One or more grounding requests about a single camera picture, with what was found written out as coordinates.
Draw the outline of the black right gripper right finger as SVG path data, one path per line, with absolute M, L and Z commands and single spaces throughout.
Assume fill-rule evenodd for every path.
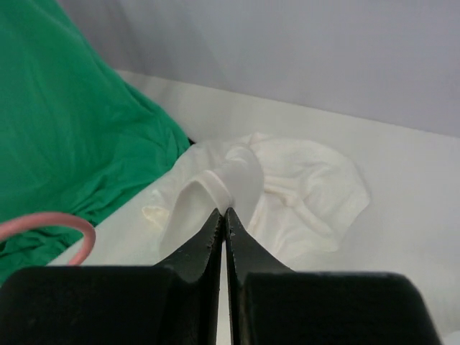
M 234 344 L 439 344 L 423 299 L 388 272 L 296 272 L 225 216 Z

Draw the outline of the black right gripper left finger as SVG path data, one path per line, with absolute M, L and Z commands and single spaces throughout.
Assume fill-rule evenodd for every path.
M 3 344 L 214 344 L 221 216 L 152 266 L 30 267 L 1 287 Z

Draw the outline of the white tank top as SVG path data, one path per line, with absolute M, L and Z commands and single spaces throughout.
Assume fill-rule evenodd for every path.
M 201 142 L 96 227 L 85 263 L 154 264 L 195 235 L 212 211 L 232 208 L 284 265 L 319 270 L 369 202 L 355 164 L 322 144 L 260 133 Z

